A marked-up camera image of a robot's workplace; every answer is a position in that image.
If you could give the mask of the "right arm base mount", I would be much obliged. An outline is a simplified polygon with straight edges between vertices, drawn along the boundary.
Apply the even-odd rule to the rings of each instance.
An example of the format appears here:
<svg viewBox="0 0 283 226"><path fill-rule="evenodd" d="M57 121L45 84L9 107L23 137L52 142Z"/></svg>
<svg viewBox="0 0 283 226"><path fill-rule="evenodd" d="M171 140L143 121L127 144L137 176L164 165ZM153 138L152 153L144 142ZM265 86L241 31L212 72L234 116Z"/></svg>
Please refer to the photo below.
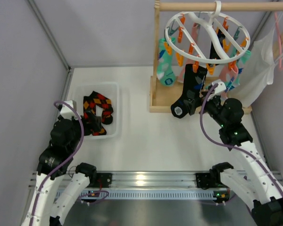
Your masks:
<svg viewBox="0 0 283 226"><path fill-rule="evenodd" d="M215 182L210 173L196 173L195 177L197 188L201 188L203 190L214 188Z"/></svg>

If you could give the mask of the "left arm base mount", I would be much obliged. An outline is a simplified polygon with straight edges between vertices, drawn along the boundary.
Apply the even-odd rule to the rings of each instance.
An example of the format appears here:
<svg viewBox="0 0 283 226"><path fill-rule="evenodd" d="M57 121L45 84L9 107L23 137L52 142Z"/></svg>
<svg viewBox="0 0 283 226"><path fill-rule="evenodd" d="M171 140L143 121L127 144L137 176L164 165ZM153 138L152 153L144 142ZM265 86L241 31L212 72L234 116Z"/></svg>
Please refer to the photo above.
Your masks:
<svg viewBox="0 0 283 226"><path fill-rule="evenodd" d="M112 183L112 173L97 173L93 187L103 189L109 188Z"/></svg>

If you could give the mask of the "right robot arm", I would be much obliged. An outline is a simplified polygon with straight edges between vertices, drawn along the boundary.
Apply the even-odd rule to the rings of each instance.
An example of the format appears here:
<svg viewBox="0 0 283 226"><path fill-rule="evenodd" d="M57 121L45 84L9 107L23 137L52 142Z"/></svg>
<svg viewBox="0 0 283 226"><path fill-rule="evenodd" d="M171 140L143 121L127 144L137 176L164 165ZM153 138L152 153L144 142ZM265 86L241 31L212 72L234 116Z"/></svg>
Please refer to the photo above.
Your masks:
<svg viewBox="0 0 283 226"><path fill-rule="evenodd" d="M213 179L234 191L248 207L256 225L283 226L283 186L267 167L242 124L241 102L229 98L222 104L220 97L215 96L184 103L190 113L200 106L201 113L208 113L220 125L221 142L212 140L212 143L228 148L247 174L242 178L233 165L223 162L210 169Z"/></svg>

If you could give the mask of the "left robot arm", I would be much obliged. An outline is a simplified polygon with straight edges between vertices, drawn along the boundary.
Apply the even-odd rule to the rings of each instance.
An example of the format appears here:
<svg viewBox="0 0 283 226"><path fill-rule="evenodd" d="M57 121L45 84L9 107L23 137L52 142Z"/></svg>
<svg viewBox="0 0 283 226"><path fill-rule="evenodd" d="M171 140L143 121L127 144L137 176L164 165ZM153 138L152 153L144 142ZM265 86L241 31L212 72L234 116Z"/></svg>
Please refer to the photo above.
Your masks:
<svg viewBox="0 0 283 226"><path fill-rule="evenodd" d="M101 118L87 111L80 118L58 117L50 132L50 144L39 157L36 185L24 226L62 226L79 195L88 185L95 182L96 167L80 163L75 173L57 197L58 188L63 181L73 156L82 145L84 136L101 129Z"/></svg>

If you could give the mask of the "pink sock front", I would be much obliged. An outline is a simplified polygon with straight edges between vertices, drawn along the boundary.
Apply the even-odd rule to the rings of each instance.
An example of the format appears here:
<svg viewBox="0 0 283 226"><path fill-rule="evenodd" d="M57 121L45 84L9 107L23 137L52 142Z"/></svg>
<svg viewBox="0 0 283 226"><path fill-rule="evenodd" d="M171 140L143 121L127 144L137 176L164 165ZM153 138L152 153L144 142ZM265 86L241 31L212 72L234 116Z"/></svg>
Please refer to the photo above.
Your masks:
<svg viewBox="0 0 283 226"><path fill-rule="evenodd" d="M236 62L226 64L219 74L219 79L225 84L225 91L221 94L222 100L227 99L230 90L237 87L238 67Z"/></svg>

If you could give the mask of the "argyle red orange sock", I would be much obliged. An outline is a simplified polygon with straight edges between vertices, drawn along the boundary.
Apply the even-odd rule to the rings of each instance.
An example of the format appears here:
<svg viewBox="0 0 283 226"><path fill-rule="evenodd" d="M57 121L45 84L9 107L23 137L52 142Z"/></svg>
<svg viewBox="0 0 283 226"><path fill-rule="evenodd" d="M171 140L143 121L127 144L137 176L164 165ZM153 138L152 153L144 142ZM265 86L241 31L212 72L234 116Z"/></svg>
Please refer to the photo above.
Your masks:
<svg viewBox="0 0 283 226"><path fill-rule="evenodd" d="M101 117L101 132L98 136L106 135L107 131L103 125L110 125L113 122L112 101L101 93L93 91L89 96L83 97L84 112L93 112Z"/></svg>

